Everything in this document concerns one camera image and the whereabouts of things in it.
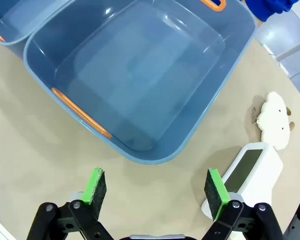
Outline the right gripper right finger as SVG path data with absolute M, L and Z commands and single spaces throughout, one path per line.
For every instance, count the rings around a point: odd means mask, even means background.
M 207 170 L 204 192 L 213 220 L 204 240 L 226 240 L 232 232 L 241 232 L 246 240 L 284 239 L 272 207 L 232 200 L 217 169 Z

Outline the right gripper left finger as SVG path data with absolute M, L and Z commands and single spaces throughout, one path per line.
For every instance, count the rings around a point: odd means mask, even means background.
M 95 168 L 79 199 L 60 207 L 53 202 L 38 207 L 27 239 L 65 240 L 69 233 L 79 232 L 85 240 L 112 240 L 98 221 L 106 192 L 105 172 Z

